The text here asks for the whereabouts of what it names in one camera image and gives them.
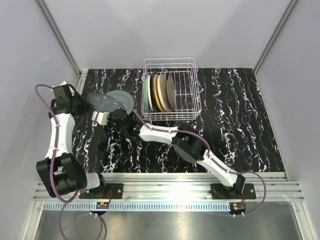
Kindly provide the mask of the mint green floral plate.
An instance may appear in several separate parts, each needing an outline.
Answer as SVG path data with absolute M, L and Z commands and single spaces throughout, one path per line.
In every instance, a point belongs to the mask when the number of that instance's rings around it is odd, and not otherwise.
M 148 80 L 149 80 L 149 77 L 146 76 L 143 84 L 143 103 L 147 112 L 149 111 Z

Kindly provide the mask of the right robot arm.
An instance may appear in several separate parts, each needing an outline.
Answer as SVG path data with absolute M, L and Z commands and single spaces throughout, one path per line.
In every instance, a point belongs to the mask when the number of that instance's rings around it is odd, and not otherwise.
M 246 178 L 228 167 L 211 150 L 209 143 L 186 124 L 175 127 L 156 126 L 132 119 L 118 109 L 108 118 L 111 124 L 134 140 L 171 145 L 186 162 L 199 164 L 218 178 L 228 196 L 237 199 L 245 192 Z

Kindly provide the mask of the cream yellow leaf plate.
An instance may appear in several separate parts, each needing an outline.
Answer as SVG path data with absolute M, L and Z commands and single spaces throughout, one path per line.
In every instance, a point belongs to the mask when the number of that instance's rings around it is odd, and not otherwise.
M 159 95 L 158 95 L 158 86 L 157 86 L 157 80 L 158 80 L 159 75 L 157 73 L 154 73 L 152 83 L 153 83 L 153 95 L 155 98 L 156 106 L 158 108 L 159 112 L 163 112 L 163 108 L 161 105 L 161 102 L 159 100 Z

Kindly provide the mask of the cream pink leaf plate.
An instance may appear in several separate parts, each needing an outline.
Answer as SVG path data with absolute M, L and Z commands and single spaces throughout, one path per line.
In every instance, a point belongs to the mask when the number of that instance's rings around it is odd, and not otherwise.
M 163 73 L 160 73 L 157 78 L 157 93 L 164 112 L 170 112 L 171 105 L 167 94 L 167 79 Z

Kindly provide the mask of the large teal bottom plate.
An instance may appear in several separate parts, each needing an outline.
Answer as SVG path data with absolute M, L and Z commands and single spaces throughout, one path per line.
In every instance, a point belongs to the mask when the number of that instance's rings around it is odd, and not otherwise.
M 128 115 L 132 113 L 132 108 L 134 107 L 135 101 L 130 93 L 124 90 L 113 90 L 113 91 L 107 92 L 106 95 L 114 98 L 115 100 L 119 100 L 127 103 L 130 107 L 127 106 L 126 104 L 124 105 L 126 113 Z

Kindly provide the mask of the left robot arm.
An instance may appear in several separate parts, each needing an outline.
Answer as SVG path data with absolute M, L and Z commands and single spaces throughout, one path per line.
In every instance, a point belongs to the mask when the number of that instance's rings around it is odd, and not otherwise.
M 36 163 L 36 171 L 48 194 L 63 203 L 71 202 L 63 198 L 70 193 L 101 199 L 108 192 L 102 174 L 85 172 L 72 152 L 75 118 L 92 106 L 69 83 L 52 86 L 51 90 L 54 99 L 45 105 L 51 123 L 50 143 L 44 160 Z

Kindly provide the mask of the brown rimmed plate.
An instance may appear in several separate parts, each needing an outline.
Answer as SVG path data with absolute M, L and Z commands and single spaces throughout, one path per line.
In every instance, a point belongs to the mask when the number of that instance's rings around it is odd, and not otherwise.
M 170 72 L 168 74 L 167 83 L 166 83 L 167 97 L 171 108 L 177 110 L 177 101 L 176 101 L 176 90 L 175 83 L 173 79 L 173 74 Z

